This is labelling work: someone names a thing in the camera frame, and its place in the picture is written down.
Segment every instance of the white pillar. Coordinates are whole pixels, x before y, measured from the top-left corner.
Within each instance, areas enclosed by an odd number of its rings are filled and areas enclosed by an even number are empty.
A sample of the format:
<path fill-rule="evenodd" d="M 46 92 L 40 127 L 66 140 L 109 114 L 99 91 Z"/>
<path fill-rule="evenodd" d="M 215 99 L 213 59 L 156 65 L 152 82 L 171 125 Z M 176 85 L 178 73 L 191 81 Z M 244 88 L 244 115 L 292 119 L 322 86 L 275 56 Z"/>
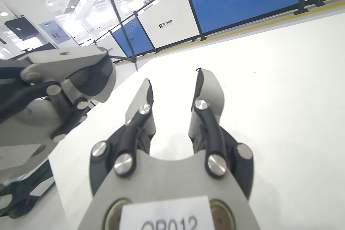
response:
<path fill-rule="evenodd" d="M 47 4 L 42 3 L 41 0 L 0 0 L 13 11 L 16 15 L 24 15 L 24 17 L 38 30 L 40 35 L 39 39 L 44 39 L 43 42 L 51 42 L 57 47 L 73 47 L 78 46 L 73 37 L 64 30 L 58 20 L 54 17 L 54 14 L 48 10 Z M 46 27 L 51 26 L 51 29 L 57 30 L 59 34 L 64 34 L 66 41 L 57 43 L 53 40 L 53 36 L 40 27 L 40 24 L 48 24 Z"/>

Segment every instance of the metal screw cap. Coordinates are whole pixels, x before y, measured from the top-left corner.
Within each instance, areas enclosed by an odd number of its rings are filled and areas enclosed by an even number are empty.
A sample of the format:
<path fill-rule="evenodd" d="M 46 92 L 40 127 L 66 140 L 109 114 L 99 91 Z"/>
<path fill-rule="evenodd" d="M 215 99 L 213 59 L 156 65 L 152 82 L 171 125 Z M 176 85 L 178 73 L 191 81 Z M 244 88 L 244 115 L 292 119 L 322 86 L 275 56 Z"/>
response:
<path fill-rule="evenodd" d="M 250 160 L 253 157 L 251 149 L 243 143 L 238 144 L 237 151 L 243 159 Z"/>
<path fill-rule="evenodd" d="M 149 104 L 145 103 L 141 107 L 139 107 L 139 113 L 140 114 L 148 114 L 151 110 L 151 107 Z"/>
<path fill-rule="evenodd" d="M 79 120 L 79 122 L 82 123 L 86 118 L 87 118 L 87 115 L 85 114 L 85 115 L 83 115 L 83 116 L 81 117 L 81 119 Z"/>
<path fill-rule="evenodd" d="M 120 155 L 114 164 L 114 170 L 117 175 L 126 174 L 133 165 L 133 158 L 131 154 L 125 153 Z"/>
<path fill-rule="evenodd" d="M 46 88 L 46 92 L 48 95 L 57 95 L 61 92 L 61 87 L 58 85 L 51 85 Z"/>
<path fill-rule="evenodd" d="M 197 101 L 195 101 L 195 107 L 200 110 L 205 110 L 206 108 L 208 108 L 208 104 L 203 99 L 198 99 Z"/>
<path fill-rule="evenodd" d="M 207 165 L 210 171 L 216 176 L 221 177 L 226 173 L 226 162 L 221 156 L 217 154 L 208 156 Z"/>
<path fill-rule="evenodd" d="M 64 139 L 66 137 L 66 134 L 60 134 L 60 135 L 57 135 L 57 136 L 55 136 L 54 138 L 53 138 L 53 141 L 55 142 L 55 143 L 58 143 L 58 142 L 60 142 L 62 139 Z"/>
<path fill-rule="evenodd" d="M 97 142 L 91 149 L 91 154 L 94 157 L 99 157 L 104 154 L 107 149 L 107 143 L 105 141 Z"/>
<path fill-rule="evenodd" d="M 89 103 L 87 101 L 79 102 L 77 104 L 77 109 L 85 109 Z"/>

